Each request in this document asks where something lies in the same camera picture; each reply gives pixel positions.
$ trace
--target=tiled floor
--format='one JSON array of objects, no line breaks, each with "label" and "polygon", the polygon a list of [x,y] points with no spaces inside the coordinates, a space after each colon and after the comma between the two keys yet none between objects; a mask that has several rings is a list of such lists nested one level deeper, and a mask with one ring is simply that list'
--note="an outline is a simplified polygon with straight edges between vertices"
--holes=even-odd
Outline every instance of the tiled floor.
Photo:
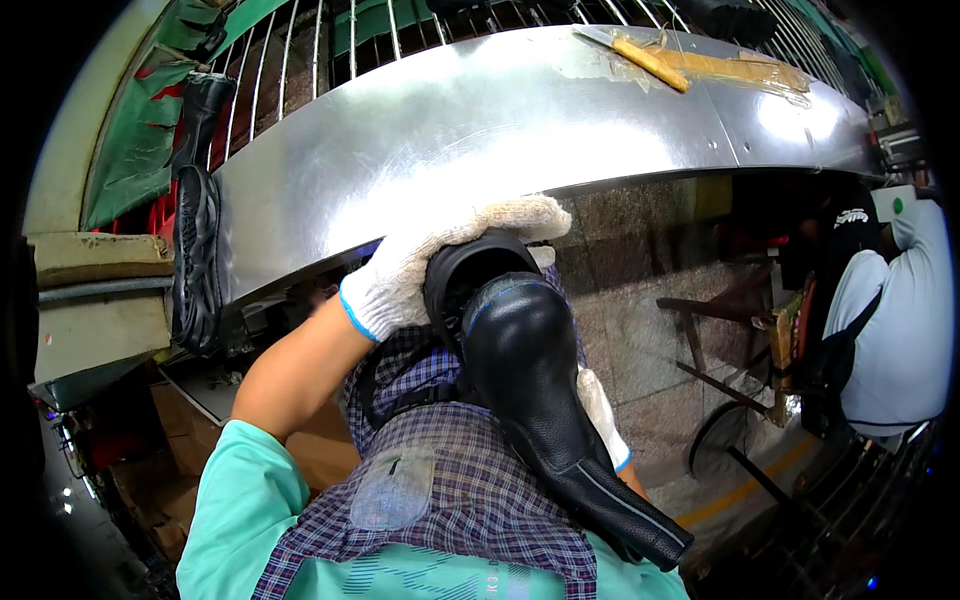
[{"label": "tiled floor", "polygon": [[[709,300],[751,268],[718,261],[710,228],[694,222],[695,193],[695,180],[677,180],[567,199],[573,227],[554,242],[588,365],[613,404],[640,481],[655,504],[697,536],[691,561],[773,504],[745,473],[698,482],[687,472],[694,436],[730,399],[675,366],[693,364],[689,345],[677,316],[656,300]],[[767,290],[755,301],[769,305],[769,296]],[[699,319],[698,329],[718,379],[763,347],[761,332],[745,325]],[[772,392],[749,375],[733,386],[773,403]],[[818,443],[796,422],[778,429],[758,420],[756,429],[748,455],[790,490]]]}]

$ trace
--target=white work glove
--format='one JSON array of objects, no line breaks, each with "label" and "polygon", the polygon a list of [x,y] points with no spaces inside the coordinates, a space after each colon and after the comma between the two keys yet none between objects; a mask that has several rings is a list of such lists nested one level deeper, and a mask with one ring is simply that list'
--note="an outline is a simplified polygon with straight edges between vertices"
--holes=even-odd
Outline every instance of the white work glove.
[{"label": "white work glove", "polygon": [[570,214],[546,196],[523,196],[480,205],[456,202],[411,215],[388,233],[366,265],[344,277],[340,301],[353,325],[382,342],[406,325],[427,324],[423,280],[430,258],[443,246],[465,244],[488,228],[504,228],[523,242],[560,237]]},{"label": "white work glove", "polygon": [[597,379],[596,373],[577,365],[577,396],[584,405],[587,416],[603,439],[613,470],[620,471],[630,462],[630,447],[620,437],[613,423],[613,408],[603,391],[603,385]]}]

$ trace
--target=apron pocket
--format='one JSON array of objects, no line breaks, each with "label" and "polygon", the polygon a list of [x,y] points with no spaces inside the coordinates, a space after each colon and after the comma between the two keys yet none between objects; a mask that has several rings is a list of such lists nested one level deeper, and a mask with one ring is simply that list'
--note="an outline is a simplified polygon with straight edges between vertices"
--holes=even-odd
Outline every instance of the apron pocket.
[{"label": "apron pocket", "polygon": [[391,448],[374,456],[371,463],[350,505],[351,527],[394,531],[426,515],[436,464],[432,448]]}]

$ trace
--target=worker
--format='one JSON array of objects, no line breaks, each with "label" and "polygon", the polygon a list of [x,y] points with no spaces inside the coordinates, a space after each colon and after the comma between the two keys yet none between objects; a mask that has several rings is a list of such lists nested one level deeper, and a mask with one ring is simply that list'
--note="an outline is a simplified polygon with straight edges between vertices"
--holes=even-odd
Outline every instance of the worker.
[{"label": "worker", "polygon": [[944,211],[917,200],[881,229],[870,192],[851,180],[834,188],[801,232],[819,253],[804,361],[830,357],[837,350],[831,336],[842,345],[862,315],[862,329],[850,339],[852,368],[829,382],[839,390],[845,420],[881,441],[937,417],[953,361]]},{"label": "worker", "polygon": [[[388,234],[336,297],[250,368],[204,468],[177,569],[180,595],[686,598],[676,569],[625,563],[583,530],[518,460],[489,411],[440,402],[378,431],[364,419],[357,373],[375,344],[383,348],[373,401],[379,414],[459,371],[421,326],[430,256],[487,228],[533,241],[570,227],[570,215],[543,196],[447,206],[417,218]],[[559,285],[555,267],[544,276]],[[309,490],[283,444],[341,381],[362,460],[307,506]],[[602,386],[587,369],[577,384],[617,474],[643,494]]]}]

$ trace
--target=round metal base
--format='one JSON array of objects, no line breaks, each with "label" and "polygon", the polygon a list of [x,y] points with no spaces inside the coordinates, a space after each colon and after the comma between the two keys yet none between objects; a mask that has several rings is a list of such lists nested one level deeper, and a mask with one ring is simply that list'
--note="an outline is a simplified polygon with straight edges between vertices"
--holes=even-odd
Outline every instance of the round metal base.
[{"label": "round metal base", "polygon": [[727,453],[727,447],[733,446],[746,455],[755,437],[754,411],[736,402],[716,409],[690,448],[689,466],[694,479],[710,481],[742,472],[739,464]]}]

